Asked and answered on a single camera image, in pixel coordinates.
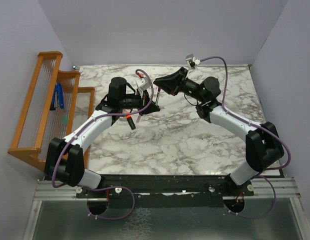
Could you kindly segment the black orange highlighter marker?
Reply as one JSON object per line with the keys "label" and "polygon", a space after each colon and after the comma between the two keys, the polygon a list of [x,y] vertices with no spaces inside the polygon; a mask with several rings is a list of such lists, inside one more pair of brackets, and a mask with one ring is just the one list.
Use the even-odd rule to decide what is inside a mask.
{"label": "black orange highlighter marker", "polygon": [[135,123],[134,123],[134,121],[133,121],[133,119],[132,119],[130,114],[126,115],[126,120],[127,120],[128,124],[129,124],[131,130],[135,130],[136,126],[135,126]]}

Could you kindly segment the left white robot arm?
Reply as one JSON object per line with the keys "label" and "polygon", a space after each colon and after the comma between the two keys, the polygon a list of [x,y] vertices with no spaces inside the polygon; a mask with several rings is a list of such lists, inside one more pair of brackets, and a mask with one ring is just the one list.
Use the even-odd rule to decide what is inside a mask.
{"label": "left white robot arm", "polygon": [[123,77],[114,77],[109,84],[108,93],[96,106],[92,115],[69,135],[53,138],[48,147],[44,173],[61,185],[88,188],[94,197],[104,194],[102,176],[86,169],[84,153],[91,143],[120,117],[133,114],[146,115],[158,112],[160,108],[153,102],[153,84],[149,77],[136,80],[137,88],[132,93],[126,89],[130,84]]}

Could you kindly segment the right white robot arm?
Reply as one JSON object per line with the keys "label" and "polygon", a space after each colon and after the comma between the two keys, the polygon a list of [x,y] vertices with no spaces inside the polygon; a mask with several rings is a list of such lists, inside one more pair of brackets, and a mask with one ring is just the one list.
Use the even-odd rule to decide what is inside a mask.
{"label": "right white robot arm", "polygon": [[194,98],[198,101],[196,111],[201,119],[228,130],[245,142],[245,162],[227,175],[224,184],[225,191],[235,196],[242,191],[244,183],[283,157],[276,127],[270,122],[249,121],[223,108],[217,100],[221,93],[217,78],[209,76],[196,83],[187,74],[187,69],[181,67],[173,74],[156,78],[154,85],[172,96],[183,93]]}

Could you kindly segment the white whiteboard marker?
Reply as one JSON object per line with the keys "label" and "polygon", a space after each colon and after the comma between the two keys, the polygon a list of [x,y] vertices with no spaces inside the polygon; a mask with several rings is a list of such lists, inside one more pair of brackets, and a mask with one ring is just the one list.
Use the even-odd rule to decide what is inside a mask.
{"label": "white whiteboard marker", "polygon": [[155,104],[156,104],[156,105],[158,105],[159,98],[160,98],[160,93],[157,93],[156,99],[155,99]]}

